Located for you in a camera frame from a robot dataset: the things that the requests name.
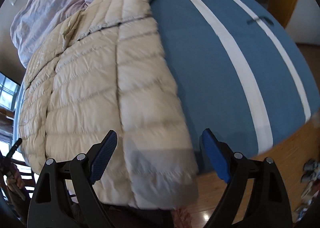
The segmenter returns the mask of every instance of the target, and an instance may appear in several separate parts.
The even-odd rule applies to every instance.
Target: down jacket
[[[112,129],[118,145],[93,186],[100,201],[173,208],[196,200],[197,165],[149,1],[94,0],[49,34],[28,64],[19,132],[39,174]]]

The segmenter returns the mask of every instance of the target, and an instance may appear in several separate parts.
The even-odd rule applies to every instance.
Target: hardwood floor
[[[304,45],[299,48],[320,87],[320,47]],[[284,180],[292,211],[300,205],[300,196],[306,187],[306,183],[300,183],[303,164],[310,158],[319,157],[319,146],[320,125],[316,118],[307,122],[290,138],[274,146],[270,151],[254,158],[263,160],[266,157],[272,157],[274,159]],[[188,211],[192,216],[192,227],[202,228],[216,208],[226,184],[215,173],[199,176],[197,181],[199,199],[195,204],[188,206]],[[240,221],[244,216],[252,185],[253,180],[249,180],[235,222]]]

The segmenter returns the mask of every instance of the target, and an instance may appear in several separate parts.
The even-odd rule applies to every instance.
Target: white wall
[[[20,63],[17,49],[11,41],[10,26],[27,1],[17,0],[12,6],[9,0],[5,0],[0,8],[0,71],[18,83],[22,81],[25,68]]]
[[[316,0],[297,0],[285,30],[297,43],[320,45],[320,8]]]

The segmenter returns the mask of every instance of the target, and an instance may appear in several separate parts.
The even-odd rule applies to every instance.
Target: blue rubber grip
[[[91,164],[89,181],[92,184],[101,179],[111,159],[111,156],[117,147],[117,142],[117,134],[115,131],[113,131]]]
[[[217,172],[218,177],[224,180],[226,183],[229,183],[231,180],[231,174],[228,161],[225,159],[214,138],[207,130],[202,132],[202,142],[204,145],[204,150],[210,159],[214,170]]]

